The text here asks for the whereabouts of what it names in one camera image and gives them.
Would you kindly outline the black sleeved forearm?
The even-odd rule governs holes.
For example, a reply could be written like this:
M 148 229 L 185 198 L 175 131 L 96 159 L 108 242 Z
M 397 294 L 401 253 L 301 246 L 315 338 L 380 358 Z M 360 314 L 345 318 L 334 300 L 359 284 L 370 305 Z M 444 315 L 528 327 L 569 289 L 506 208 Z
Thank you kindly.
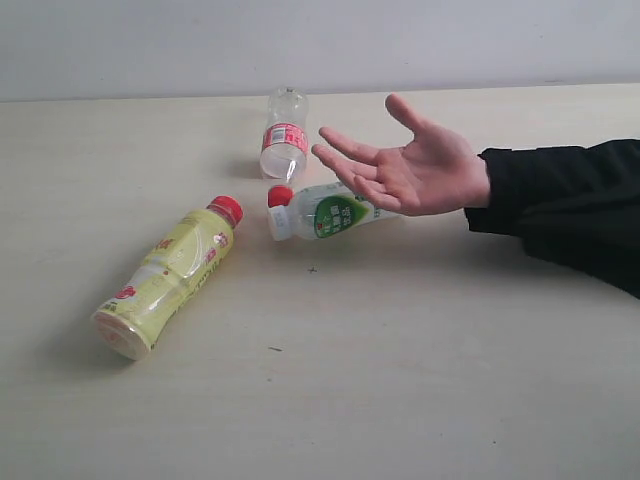
M 639 294 L 639 142 L 481 153 L 485 208 L 464 213 L 474 232 L 517 237 L 525 253 Z

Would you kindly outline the person's open bare hand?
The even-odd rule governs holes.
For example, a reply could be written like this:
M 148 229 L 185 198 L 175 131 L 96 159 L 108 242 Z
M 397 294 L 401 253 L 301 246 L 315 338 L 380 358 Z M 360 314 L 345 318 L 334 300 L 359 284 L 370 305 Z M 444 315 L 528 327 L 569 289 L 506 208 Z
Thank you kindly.
M 383 210 L 407 216 L 484 208 L 490 201 L 487 166 L 459 134 L 416 112 L 396 94 L 388 113 L 413 133 L 405 146 L 375 148 L 323 127 L 326 141 L 312 153 L 352 192 Z

